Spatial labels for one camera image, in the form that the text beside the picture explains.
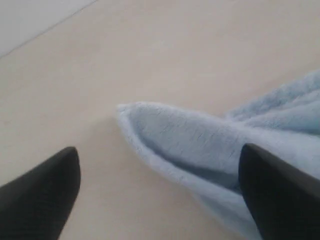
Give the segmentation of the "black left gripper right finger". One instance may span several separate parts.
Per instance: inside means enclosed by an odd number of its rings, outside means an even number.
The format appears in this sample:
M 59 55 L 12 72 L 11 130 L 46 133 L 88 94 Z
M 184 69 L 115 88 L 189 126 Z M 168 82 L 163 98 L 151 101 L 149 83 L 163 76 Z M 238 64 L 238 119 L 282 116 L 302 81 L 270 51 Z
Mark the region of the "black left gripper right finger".
M 320 238 L 320 181 L 267 150 L 245 144 L 238 181 L 264 240 Z

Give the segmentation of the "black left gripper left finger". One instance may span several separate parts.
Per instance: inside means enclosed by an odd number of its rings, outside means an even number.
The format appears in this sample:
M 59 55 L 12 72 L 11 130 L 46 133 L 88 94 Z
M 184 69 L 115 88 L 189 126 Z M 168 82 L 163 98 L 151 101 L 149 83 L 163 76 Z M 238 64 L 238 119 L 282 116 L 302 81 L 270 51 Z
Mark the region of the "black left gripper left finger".
M 81 184 L 78 151 L 69 146 L 0 187 L 2 240 L 57 240 Z

